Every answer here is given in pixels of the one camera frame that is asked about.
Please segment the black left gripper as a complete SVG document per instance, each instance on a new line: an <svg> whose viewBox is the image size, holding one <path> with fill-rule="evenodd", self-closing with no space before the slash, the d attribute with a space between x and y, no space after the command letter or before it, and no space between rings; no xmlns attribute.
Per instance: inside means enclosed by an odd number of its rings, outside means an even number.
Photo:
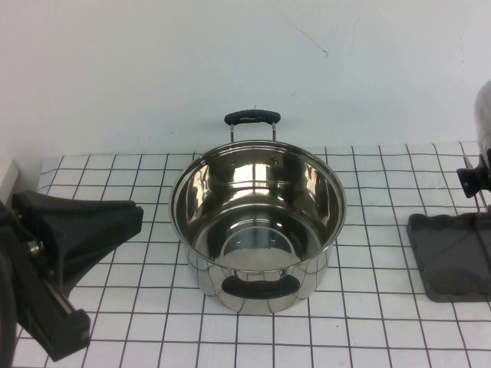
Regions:
<svg viewBox="0 0 491 368"><path fill-rule="evenodd" d="M91 319L62 292L138 235L143 209L130 200L63 199L26 191L1 205L1 346L24 327L53 361L90 343Z"/></svg>

